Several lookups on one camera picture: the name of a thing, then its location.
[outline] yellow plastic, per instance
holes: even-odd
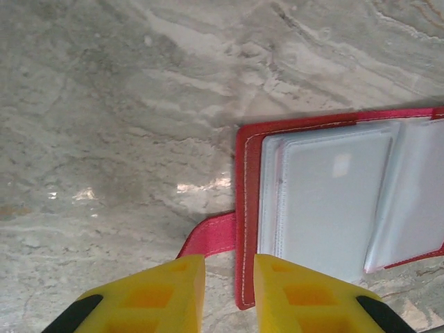
[[[353,284],[256,255],[254,285],[261,333],[384,333],[356,301],[380,298]]]
[[[76,333],[200,332],[205,260],[190,255],[84,293],[102,301]]]

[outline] marble veining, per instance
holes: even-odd
[[[3,0],[0,18],[0,332],[41,331],[231,210],[239,125],[444,105],[441,0]],[[208,259],[204,332],[257,331],[233,274]],[[361,283],[444,324],[442,258]]]

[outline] marble floor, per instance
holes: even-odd
[[[173,259],[233,208],[234,134],[310,112],[444,105],[442,0],[1,0],[0,332]],[[361,282],[421,331],[442,258]],[[233,254],[204,332],[256,332]]]

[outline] red card holder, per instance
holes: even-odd
[[[187,238],[178,257],[190,254],[203,254],[207,257],[236,250],[236,304],[241,310],[253,307],[255,305],[253,259],[257,252],[259,179],[263,139],[274,134],[353,126],[363,121],[415,117],[442,119],[444,118],[444,107],[334,114],[254,123],[242,127],[237,133],[236,140],[235,212],[209,217],[199,223]],[[439,250],[398,262],[386,268],[441,255],[444,255],[444,240]]]

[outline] red leather cover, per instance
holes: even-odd
[[[412,117],[441,119],[444,118],[444,107],[355,112],[351,114],[255,123],[242,127],[237,134],[236,141],[236,211],[209,218],[199,224],[190,234],[179,256],[192,253],[201,253],[208,256],[235,248],[236,304],[240,309],[248,309],[254,306],[253,258],[257,250],[260,158],[262,140],[265,136],[351,126],[358,121]],[[444,244],[440,250],[390,265],[387,268],[439,255],[444,255]]]

